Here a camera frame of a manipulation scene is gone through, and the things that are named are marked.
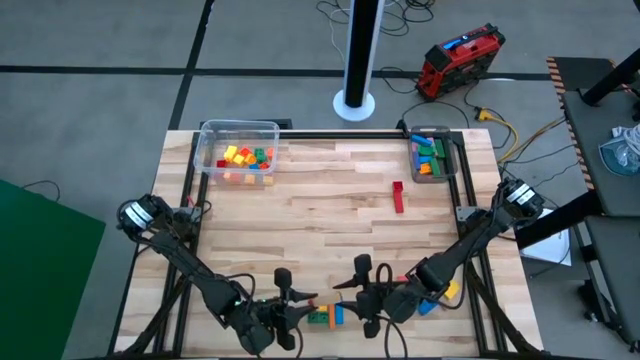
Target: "white base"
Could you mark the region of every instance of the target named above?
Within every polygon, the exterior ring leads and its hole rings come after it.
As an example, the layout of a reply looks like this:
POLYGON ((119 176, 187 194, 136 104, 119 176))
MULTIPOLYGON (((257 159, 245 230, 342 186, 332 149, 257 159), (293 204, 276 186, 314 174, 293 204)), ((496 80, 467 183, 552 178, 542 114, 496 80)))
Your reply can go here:
POLYGON ((366 120, 373 114, 373 110, 376 109, 376 101, 373 96, 367 93, 367 98, 364 100, 362 106, 358 108, 352 108, 344 103, 344 90, 340 90, 333 98, 333 109, 338 116, 347 121, 362 121, 366 120))

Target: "green mat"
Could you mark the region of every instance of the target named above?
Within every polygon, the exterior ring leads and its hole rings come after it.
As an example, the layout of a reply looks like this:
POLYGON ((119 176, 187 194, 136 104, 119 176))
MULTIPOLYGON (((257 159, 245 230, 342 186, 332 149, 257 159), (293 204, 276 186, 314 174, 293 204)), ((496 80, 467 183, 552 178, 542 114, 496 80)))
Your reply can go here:
POLYGON ((60 359, 105 224, 0 180, 2 359, 60 359))

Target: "yellow block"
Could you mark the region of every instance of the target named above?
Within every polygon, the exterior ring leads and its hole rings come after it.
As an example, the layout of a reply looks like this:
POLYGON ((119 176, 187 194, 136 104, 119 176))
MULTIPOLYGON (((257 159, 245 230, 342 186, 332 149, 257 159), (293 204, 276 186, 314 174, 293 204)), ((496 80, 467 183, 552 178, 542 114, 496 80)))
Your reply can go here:
POLYGON ((233 163, 237 164, 238 166, 242 166, 243 162, 244 162, 244 156, 242 156, 242 155, 236 155, 233 158, 233 163))
POLYGON ((253 164, 255 164, 255 163, 256 163, 257 159, 256 159, 256 156, 255 156, 255 155, 253 155, 253 154, 249 154, 249 155, 247 155, 247 158, 246 158, 246 159, 244 159, 244 161, 246 161, 246 162, 247 162, 247 164, 249 164, 249 165, 253 165, 253 164))
POLYGON ((431 174, 431 164, 420 165, 420 174, 431 174))
POLYGON ((453 299, 454 296, 456 296, 456 294, 458 293, 458 291, 460 291, 460 285, 458 285, 457 282, 451 280, 449 282, 449 288, 447 289, 447 291, 444 293, 444 296, 451 300, 453 299))
POLYGON ((236 156, 237 152, 238 152, 237 146, 227 147, 227 151, 224 152, 224 159, 227 160, 228 162, 233 161, 233 157, 236 156))

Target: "white paper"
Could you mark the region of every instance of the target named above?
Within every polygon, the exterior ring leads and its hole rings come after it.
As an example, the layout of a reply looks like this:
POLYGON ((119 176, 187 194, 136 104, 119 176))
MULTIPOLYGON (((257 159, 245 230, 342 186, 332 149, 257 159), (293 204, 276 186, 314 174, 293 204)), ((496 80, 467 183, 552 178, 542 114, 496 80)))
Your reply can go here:
MULTIPOLYGON (((552 210, 544 209, 540 217, 544 217, 552 212, 552 210)), ((526 249, 520 250, 520 255, 552 263, 562 261, 562 265, 571 266, 571 252, 567 254, 569 246, 571 246, 569 230, 565 229, 526 249)))

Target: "table leg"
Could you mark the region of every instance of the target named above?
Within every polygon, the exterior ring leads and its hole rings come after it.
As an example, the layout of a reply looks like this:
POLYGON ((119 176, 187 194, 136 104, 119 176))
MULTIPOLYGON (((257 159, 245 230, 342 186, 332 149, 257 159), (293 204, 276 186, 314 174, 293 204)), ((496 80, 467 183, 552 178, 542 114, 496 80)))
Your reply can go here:
POLYGON ((602 214, 602 205, 595 190, 571 200, 551 214, 538 219, 533 224, 516 231, 518 248, 524 249, 556 234, 568 227, 578 224, 589 215, 602 214))

